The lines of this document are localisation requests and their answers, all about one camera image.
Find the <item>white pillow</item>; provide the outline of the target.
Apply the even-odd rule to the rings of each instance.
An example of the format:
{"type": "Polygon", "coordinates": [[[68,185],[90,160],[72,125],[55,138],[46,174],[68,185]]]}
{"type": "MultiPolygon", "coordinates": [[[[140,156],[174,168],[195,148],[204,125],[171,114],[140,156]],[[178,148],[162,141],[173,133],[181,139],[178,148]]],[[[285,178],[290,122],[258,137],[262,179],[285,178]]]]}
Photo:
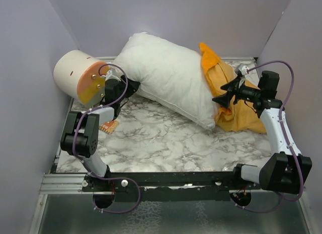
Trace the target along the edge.
{"type": "Polygon", "coordinates": [[[129,38],[113,63],[140,82],[140,96],[214,129],[218,105],[212,101],[198,52],[142,32],[129,38]]]}

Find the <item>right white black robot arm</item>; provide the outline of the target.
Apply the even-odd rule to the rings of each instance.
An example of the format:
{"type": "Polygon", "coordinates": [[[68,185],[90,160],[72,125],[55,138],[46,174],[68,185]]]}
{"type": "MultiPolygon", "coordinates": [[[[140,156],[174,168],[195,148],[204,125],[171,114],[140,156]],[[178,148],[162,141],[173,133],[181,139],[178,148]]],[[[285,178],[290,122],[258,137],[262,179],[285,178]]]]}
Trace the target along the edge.
{"type": "Polygon", "coordinates": [[[282,101],[276,99],[279,75],[264,71],[257,88],[245,84],[245,69],[236,71],[236,78],[221,87],[225,94],[212,100],[228,108],[239,100],[253,104],[258,118],[263,123],[272,156],[263,167],[238,164],[231,183],[236,189],[243,189],[253,182],[263,190],[288,194],[300,194],[312,167],[309,157],[304,157],[294,143],[288,129],[282,101]]]}

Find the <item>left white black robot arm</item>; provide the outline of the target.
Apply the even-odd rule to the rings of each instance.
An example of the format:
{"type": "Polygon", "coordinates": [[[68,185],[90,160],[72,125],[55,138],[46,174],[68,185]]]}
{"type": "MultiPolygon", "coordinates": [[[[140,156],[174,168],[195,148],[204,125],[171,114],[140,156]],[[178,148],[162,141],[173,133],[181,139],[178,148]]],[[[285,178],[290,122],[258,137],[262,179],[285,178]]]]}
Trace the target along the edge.
{"type": "Polygon", "coordinates": [[[67,115],[60,139],[61,150],[80,160],[94,178],[94,185],[100,191],[106,191],[111,185],[111,172],[96,152],[99,127],[116,120],[124,99],[130,98],[139,89],[140,82],[121,76],[121,80],[109,79],[105,83],[101,107],[84,114],[70,111],[67,115]]]}

